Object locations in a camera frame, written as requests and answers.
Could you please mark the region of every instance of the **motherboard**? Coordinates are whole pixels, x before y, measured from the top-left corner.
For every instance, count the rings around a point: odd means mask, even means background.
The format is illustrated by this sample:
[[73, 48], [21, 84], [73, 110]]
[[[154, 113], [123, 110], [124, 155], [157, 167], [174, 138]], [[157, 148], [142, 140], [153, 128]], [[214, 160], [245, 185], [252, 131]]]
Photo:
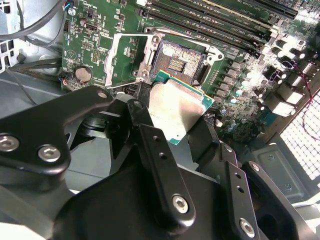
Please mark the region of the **motherboard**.
[[225, 141], [294, 114], [320, 69], [320, 0], [67, 3], [63, 88], [130, 92], [162, 71], [214, 100], [204, 117]]

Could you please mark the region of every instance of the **red wire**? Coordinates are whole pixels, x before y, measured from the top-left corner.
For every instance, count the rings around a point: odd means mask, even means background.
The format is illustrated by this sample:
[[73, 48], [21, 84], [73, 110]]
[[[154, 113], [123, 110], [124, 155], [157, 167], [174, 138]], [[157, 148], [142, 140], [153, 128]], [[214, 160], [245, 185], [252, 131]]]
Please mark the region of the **red wire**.
[[308, 101], [307, 106], [305, 107], [305, 111], [304, 111], [304, 113], [303, 113], [303, 115], [302, 115], [302, 127], [303, 127], [303, 129], [304, 129], [304, 132], [305, 132], [306, 134], [308, 134], [313, 140], [315, 140], [315, 141], [320, 141], [320, 138], [313, 136], [313, 135], [312, 135], [310, 132], [308, 132], [308, 130], [306, 129], [306, 114], [307, 114], [307, 112], [308, 112], [308, 110], [309, 110], [309, 107], [310, 107], [310, 106], [312, 105], [312, 103], [314, 102], [314, 97], [313, 97], [313, 95], [312, 95], [312, 93], [311, 93], [310, 86], [309, 86], [309, 82], [307, 81], [306, 75], [303, 73], [303, 71], [301, 71], [300, 67], [299, 67], [297, 64], [295, 64], [294, 67], [300, 72], [300, 74], [301, 74], [301, 76], [302, 76], [302, 78], [303, 78], [303, 80], [304, 80], [305, 87], [306, 87], [306, 89], [307, 89], [307, 91], [308, 91], [308, 93], [309, 93], [309, 101]]

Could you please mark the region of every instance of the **silver screw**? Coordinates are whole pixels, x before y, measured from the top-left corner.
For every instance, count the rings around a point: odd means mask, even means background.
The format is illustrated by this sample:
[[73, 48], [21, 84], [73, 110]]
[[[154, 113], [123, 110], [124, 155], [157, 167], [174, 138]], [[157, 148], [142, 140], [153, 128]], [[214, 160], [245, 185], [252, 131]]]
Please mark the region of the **silver screw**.
[[70, 7], [69, 9], [68, 9], [68, 14], [70, 15], [70, 16], [75, 16], [76, 15], [76, 10], [73, 8], [73, 7]]
[[103, 98], [103, 99], [106, 99], [108, 96], [105, 94], [105, 93], [103, 93], [103, 92], [98, 92], [98, 95], [99, 95], [99, 97], [101, 97], [101, 98]]
[[147, 77], [147, 76], [148, 76], [148, 72], [147, 72], [147, 71], [143, 71], [143, 72], [142, 72], [142, 77], [145, 78], [145, 77]]
[[249, 238], [255, 237], [255, 230], [247, 220], [240, 218], [239, 223], [241, 229], [248, 235]]
[[39, 149], [38, 156], [43, 161], [53, 163], [60, 158], [61, 153], [55, 146], [43, 146]]
[[252, 166], [252, 167], [253, 167], [253, 169], [254, 169], [254, 170], [256, 170], [257, 172], [259, 172], [259, 171], [260, 171], [259, 167], [258, 167], [256, 164], [251, 163], [251, 166]]
[[153, 41], [155, 44], [157, 44], [157, 43], [159, 43], [160, 38], [159, 38], [158, 36], [154, 36], [154, 37], [152, 38], [152, 41]]
[[16, 150], [20, 145], [18, 139], [14, 136], [2, 135], [0, 136], [0, 151], [1, 152], [11, 152]]
[[224, 148], [225, 148], [228, 152], [232, 153], [232, 148], [231, 148], [229, 145], [225, 144], [225, 145], [224, 145]]
[[289, 184], [289, 183], [286, 183], [286, 184], [284, 185], [284, 188], [285, 188], [285, 190], [287, 190], [287, 191], [291, 191], [291, 190], [292, 190], [292, 185]]
[[186, 212], [188, 212], [188, 203], [182, 196], [174, 196], [172, 198], [172, 203], [179, 213], [185, 214]]

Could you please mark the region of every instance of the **black cable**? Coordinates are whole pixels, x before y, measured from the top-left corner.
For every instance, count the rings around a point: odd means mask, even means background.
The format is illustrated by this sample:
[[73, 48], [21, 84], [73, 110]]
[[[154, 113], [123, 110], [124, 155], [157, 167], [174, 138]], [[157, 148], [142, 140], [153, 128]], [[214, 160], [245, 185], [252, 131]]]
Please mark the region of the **black cable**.
[[25, 37], [29, 34], [34, 33], [35, 31], [41, 29], [44, 25], [46, 25], [55, 15], [56, 13], [61, 9], [61, 6], [66, 3], [67, 0], [58, 0], [58, 2], [53, 6], [53, 8], [42, 18], [40, 18], [38, 21], [33, 23], [32, 25], [21, 29], [17, 32], [11, 33], [11, 34], [1, 34], [0, 40], [2, 41], [9, 41], [13, 39], [19, 39], [21, 37]]
[[36, 46], [42, 47], [42, 48], [51, 47], [52, 45], [54, 45], [59, 40], [60, 34], [64, 30], [64, 26], [65, 26], [66, 20], [67, 20], [67, 12], [65, 11], [64, 14], [63, 14], [63, 19], [62, 19], [60, 28], [58, 30], [58, 33], [56, 34], [56, 36], [54, 37], [54, 39], [52, 41], [50, 41], [48, 43], [45, 43], [45, 42], [43, 42], [43, 41], [41, 41], [39, 39], [33, 39], [33, 40], [31, 40], [31, 43], [33, 45], [36, 45]]
[[35, 79], [43, 80], [43, 81], [49, 81], [49, 82], [54, 82], [61, 86], [60, 81], [56, 76], [48, 75], [39, 71], [33, 71], [33, 70], [28, 70], [28, 69], [17, 69], [17, 70], [12, 70], [12, 72], [19, 73], [19, 74], [24, 74], [27, 76], [30, 76]]
[[[24, 14], [22, 12], [21, 6], [20, 6], [18, 1], [16, 1], [16, 6], [17, 6], [17, 9], [18, 9], [18, 12], [19, 12], [19, 17], [20, 17], [20, 29], [23, 30], [23, 29], [25, 29]], [[62, 30], [64, 29], [66, 20], [67, 20], [67, 12], [65, 12], [64, 15], [63, 15], [61, 26], [60, 26], [60, 29], [59, 29], [57, 35], [55, 36], [55, 38], [52, 41], [50, 41], [48, 43], [40, 41], [39, 39], [31, 39], [29, 36], [25, 36], [22, 39], [27, 41], [27, 42], [29, 42], [29, 43], [31, 43], [31, 44], [33, 44], [33, 45], [36, 45], [38, 47], [42, 47], [42, 48], [48, 49], [49, 51], [53, 52], [54, 54], [60, 55], [62, 52], [54, 49], [51, 46], [58, 41], [59, 36], [60, 36]]]
[[30, 100], [30, 102], [34, 105], [37, 105], [37, 103], [32, 99], [32, 97], [29, 95], [29, 93], [27, 92], [27, 90], [25, 89], [25, 87], [23, 86], [23, 84], [21, 83], [21, 81], [19, 80], [19, 78], [17, 78], [14, 73], [12, 71], [9, 70], [8, 67], [5, 68], [5, 71], [13, 78], [15, 79], [16, 83], [19, 85], [19, 87], [22, 89], [22, 91], [24, 92], [24, 94], [28, 97], [28, 99]]
[[25, 68], [25, 67], [18, 68], [17, 70], [56, 69], [56, 68], [60, 68], [61, 66], [62, 64], [60, 62], [60, 63], [37, 65], [37, 66], [28, 67], [28, 68]]
[[11, 71], [21, 70], [21, 69], [32, 69], [37, 66], [43, 66], [48, 64], [61, 64], [61, 58], [51, 58], [51, 59], [44, 59], [39, 61], [27, 62], [23, 64], [16, 64], [10, 68]]

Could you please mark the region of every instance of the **mesh grille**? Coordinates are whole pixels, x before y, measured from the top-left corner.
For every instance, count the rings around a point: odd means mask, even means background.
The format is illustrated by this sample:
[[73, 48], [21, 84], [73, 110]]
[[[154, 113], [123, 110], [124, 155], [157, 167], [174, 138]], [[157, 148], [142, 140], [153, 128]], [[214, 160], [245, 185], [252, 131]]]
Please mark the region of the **mesh grille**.
[[[320, 176], [320, 141], [315, 141], [302, 127], [302, 117], [305, 110], [288, 125], [280, 135], [301, 164], [302, 168], [311, 180]], [[305, 129], [312, 136], [320, 136], [320, 92], [314, 96], [313, 104], [305, 115]]]

